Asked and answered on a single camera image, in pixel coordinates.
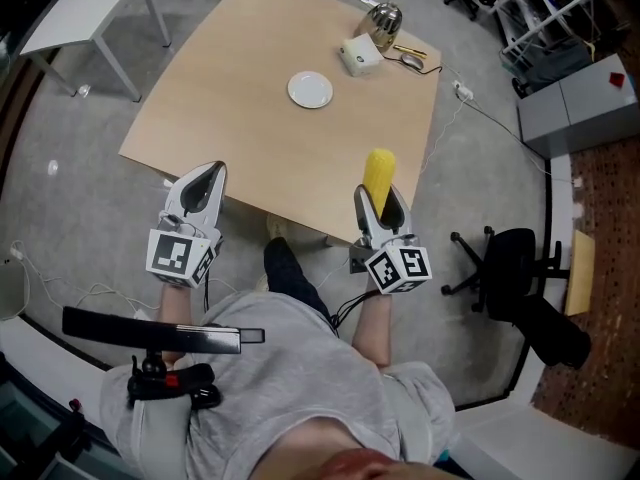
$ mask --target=white table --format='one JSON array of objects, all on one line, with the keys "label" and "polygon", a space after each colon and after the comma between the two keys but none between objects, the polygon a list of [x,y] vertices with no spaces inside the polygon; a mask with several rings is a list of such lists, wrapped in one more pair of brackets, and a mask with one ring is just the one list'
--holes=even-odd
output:
[{"label": "white table", "polygon": [[[116,72],[133,101],[141,95],[102,38],[114,16],[129,0],[58,0],[31,35],[20,55],[29,56],[45,73],[74,96],[76,89],[38,53],[72,44],[93,43]],[[155,0],[146,0],[162,35],[164,46],[171,44],[167,26],[158,12]]]}]

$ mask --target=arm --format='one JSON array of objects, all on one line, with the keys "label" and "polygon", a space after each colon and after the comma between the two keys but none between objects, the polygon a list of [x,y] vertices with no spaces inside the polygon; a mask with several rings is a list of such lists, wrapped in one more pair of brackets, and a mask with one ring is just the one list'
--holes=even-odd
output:
[{"label": "arm", "polygon": [[[158,322],[192,325],[190,288],[180,288],[170,284],[162,286]],[[183,355],[181,352],[163,352],[162,359],[165,363],[173,364]]]},{"label": "arm", "polygon": [[[367,291],[377,289],[369,278]],[[376,295],[364,301],[351,345],[378,368],[391,364],[391,295]]]}]

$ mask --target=black bar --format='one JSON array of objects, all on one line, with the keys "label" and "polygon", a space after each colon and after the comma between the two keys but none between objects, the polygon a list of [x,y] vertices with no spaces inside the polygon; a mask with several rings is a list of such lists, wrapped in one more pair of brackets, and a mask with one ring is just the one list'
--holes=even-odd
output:
[{"label": "black bar", "polygon": [[[263,329],[252,331],[251,341],[263,343]],[[202,354],[239,354],[241,330],[231,327],[196,327],[161,322],[146,322],[103,315],[65,306],[62,313],[62,332],[77,338],[123,347]]]}]

